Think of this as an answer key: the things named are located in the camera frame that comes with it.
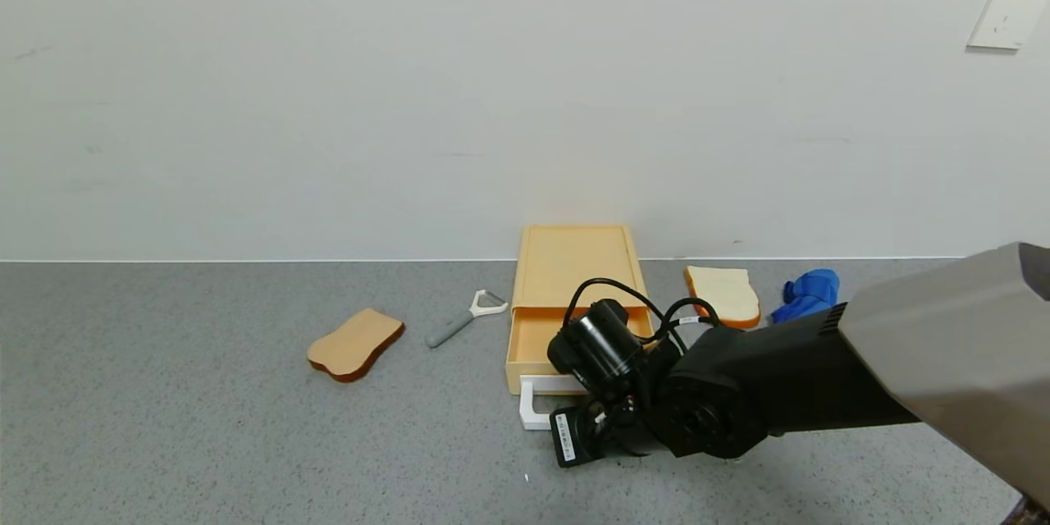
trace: gray handle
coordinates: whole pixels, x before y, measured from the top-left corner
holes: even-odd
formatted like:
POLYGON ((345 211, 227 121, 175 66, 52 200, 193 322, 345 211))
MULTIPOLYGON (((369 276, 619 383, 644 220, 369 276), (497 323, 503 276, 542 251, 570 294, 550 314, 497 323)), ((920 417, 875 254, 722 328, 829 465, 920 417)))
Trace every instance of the gray handle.
POLYGON ((452 338, 454 334, 463 330, 463 327, 469 324, 470 320, 474 320, 474 314, 469 310, 464 310, 460 315, 450 319, 444 327, 427 335, 426 345, 430 346, 430 349, 437 349, 442 342, 452 338))

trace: toast slice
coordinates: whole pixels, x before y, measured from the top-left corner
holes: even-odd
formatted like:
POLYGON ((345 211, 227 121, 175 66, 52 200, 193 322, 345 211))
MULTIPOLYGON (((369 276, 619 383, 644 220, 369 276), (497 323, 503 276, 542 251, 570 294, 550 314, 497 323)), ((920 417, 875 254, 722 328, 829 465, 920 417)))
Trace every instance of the toast slice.
MULTIPOLYGON (((758 294, 751 287, 746 268, 687 267, 686 284, 693 297, 707 300, 718 313, 718 319, 733 329, 753 329, 762 318, 758 294)), ((700 307, 700 316, 708 313, 700 307)))
POLYGON ((332 379, 350 382, 369 373, 376 359, 404 333, 404 323, 364 308, 339 330, 323 336, 307 351, 307 359, 332 379))

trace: gray countertop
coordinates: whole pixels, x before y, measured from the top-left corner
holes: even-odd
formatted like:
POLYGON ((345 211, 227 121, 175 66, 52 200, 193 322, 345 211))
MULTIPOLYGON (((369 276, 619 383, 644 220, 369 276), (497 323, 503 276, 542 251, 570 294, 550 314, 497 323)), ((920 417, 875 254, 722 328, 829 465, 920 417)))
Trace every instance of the gray countertop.
MULTIPOLYGON (((728 260, 769 312, 828 266, 843 298, 937 260, 728 260)), ((686 260, 643 262, 686 294, 686 260)), ((929 427, 793 434, 739 461, 559 469, 507 393, 509 318, 423 335, 511 262, 0 265, 5 524, 998 523, 1016 494, 929 427), (358 382, 306 351, 365 307, 404 336, 358 382)))

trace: wall outlet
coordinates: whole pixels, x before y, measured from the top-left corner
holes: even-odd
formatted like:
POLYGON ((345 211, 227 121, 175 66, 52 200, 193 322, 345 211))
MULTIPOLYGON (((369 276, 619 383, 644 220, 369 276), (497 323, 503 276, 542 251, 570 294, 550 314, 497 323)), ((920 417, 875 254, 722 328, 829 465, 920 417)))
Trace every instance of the wall outlet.
POLYGON ((1048 0, 988 0, 966 44, 1021 49, 1038 23, 1048 0))

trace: white wall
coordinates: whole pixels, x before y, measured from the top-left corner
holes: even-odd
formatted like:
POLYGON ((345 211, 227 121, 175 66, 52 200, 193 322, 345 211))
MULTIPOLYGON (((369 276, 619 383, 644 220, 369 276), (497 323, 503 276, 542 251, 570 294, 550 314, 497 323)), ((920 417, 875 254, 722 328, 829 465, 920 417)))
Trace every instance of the white wall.
POLYGON ((0 258, 1050 242, 1050 17, 985 0, 0 0, 0 258))

